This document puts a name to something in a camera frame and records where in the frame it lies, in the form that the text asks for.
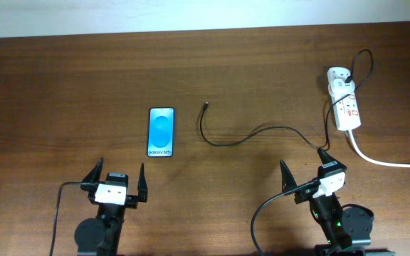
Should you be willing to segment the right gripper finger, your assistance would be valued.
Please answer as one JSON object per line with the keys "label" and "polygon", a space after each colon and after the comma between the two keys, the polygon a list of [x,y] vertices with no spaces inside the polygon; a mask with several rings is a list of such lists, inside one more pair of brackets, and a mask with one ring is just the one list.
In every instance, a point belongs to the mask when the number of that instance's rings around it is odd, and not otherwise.
{"label": "right gripper finger", "polygon": [[280,172],[282,176],[282,193],[288,194],[288,192],[297,188],[298,185],[296,184],[288,165],[283,160],[280,160]]}
{"label": "right gripper finger", "polygon": [[317,153],[320,157],[322,164],[328,164],[333,162],[333,158],[322,148],[317,150]]}

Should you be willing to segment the blue Galaxy smartphone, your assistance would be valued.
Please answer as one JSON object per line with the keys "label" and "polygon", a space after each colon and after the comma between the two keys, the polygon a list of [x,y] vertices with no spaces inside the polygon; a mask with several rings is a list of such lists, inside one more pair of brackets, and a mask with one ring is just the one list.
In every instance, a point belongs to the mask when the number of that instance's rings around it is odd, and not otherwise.
{"label": "blue Galaxy smartphone", "polygon": [[174,151],[174,108],[149,111],[148,157],[171,157]]}

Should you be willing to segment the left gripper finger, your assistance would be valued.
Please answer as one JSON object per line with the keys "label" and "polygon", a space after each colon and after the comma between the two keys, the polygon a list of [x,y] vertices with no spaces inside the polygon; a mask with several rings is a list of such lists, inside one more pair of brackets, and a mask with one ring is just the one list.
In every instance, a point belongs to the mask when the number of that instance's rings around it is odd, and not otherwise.
{"label": "left gripper finger", "polygon": [[141,164],[140,167],[140,174],[139,174],[139,180],[137,184],[137,200],[139,202],[147,202],[148,199],[148,187],[147,187],[147,182],[146,178],[144,175],[144,164]]}
{"label": "left gripper finger", "polygon": [[104,158],[99,158],[93,169],[82,180],[80,188],[83,191],[94,192],[100,182],[100,175],[103,169]]}

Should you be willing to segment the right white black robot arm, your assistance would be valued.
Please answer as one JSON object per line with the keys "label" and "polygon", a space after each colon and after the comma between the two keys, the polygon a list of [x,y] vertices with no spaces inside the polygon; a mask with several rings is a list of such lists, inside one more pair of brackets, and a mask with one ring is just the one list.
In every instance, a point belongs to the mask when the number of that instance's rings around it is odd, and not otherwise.
{"label": "right white black robot arm", "polygon": [[297,204],[308,202],[315,222],[327,238],[316,245],[316,255],[394,255],[387,249],[369,250],[374,213],[357,204],[342,205],[336,192],[345,184],[347,167],[323,149],[318,149],[322,165],[311,181],[298,185],[287,164],[280,161],[282,192],[295,196]]}

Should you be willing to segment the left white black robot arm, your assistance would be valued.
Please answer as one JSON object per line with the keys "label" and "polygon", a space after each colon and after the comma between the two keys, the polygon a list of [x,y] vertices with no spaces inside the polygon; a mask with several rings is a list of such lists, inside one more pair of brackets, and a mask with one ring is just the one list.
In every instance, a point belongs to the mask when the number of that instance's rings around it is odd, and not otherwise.
{"label": "left white black robot arm", "polygon": [[148,199],[148,187],[144,176],[144,166],[140,167],[137,194],[129,195],[129,176],[108,173],[100,180],[103,159],[82,180],[80,188],[88,193],[88,200],[98,206],[94,218],[82,221],[75,229],[74,239],[78,255],[113,256],[117,254],[125,211],[136,209],[139,203]]}

